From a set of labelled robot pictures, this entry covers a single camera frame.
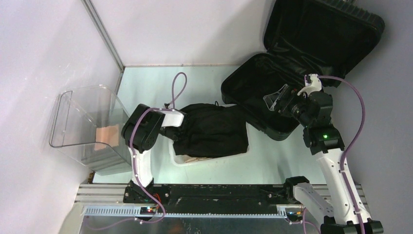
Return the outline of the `clear acrylic bin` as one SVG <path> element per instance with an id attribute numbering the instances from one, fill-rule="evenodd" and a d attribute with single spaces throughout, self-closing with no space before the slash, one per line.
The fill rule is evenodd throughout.
<path id="1" fill-rule="evenodd" d="M 104 85 L 76 88 L 57 98 L 49 144 L 98 175 L 131 170 L 131 156 L 121 130 L 129 113 L 117 95 Z M 95 131 L 119 125 L 119 146 L 95 151 Z"/>

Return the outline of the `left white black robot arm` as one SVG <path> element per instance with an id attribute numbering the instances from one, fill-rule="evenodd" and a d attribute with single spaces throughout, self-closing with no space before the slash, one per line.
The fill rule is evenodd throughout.
<path id="1" fill-rule="evenodd" d="M 149 186 L 153 183 L 151 149 L 159 135 L 176 140 L 185 117 L 186 114 L 178 110 L 139 104 L 124 124 L 121 136 L 131 155 L 131 180 L 139 186 L 135 197 L 142 203 L 148 203 L 154 197 L 154 190 Z"/>

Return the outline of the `beige cloth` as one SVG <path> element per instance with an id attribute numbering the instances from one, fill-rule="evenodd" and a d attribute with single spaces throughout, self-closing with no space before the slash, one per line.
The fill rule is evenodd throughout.
<path id="1" fill-rule="evenodd" d="M 198 161 L 203 161 L 203 160 L 209 160 L 211 158 L 209 157 L 191 157 L 191 156 L 183 156 L 183 161 L 185 164 L 187 163 L 193 163 L 193 162 L 198 162 Z"/>

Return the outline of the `black ribbed hard-shell suitcase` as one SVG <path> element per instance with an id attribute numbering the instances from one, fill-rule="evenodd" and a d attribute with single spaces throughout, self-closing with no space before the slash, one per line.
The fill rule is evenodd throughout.
<path id="1" fill-rule="evenodd" d="M 307 74 L 345 78 L 384 29 L 382 17 L 343 0 L 278 0 L 263 37 L 265 52 L 223 81 L 222 100 L 238 105 L 247 122 L 271 139 L 285 140 L 298 122 L 270 111 L 264 96 L 285 84 L 302 88 Z"/>

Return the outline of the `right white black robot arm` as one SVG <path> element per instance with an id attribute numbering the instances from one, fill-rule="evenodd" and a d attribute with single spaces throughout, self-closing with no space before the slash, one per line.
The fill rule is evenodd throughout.
<path id="1" fill-rule="evenodd" d="M 320 224 L 322 234 L 382 234 L 380 221 L 372 220 L 357 192 L 342 137 L 331 121 L 333 98 L 321 88 L 298 91 L 287 84 L 263 97 L 270 111 L 292 117 L 304 127 L 303 140 L 315 156 L 330 193 L 327 201 L 304 177 L 286 180 L 286 202 L 300 202 Z"/>

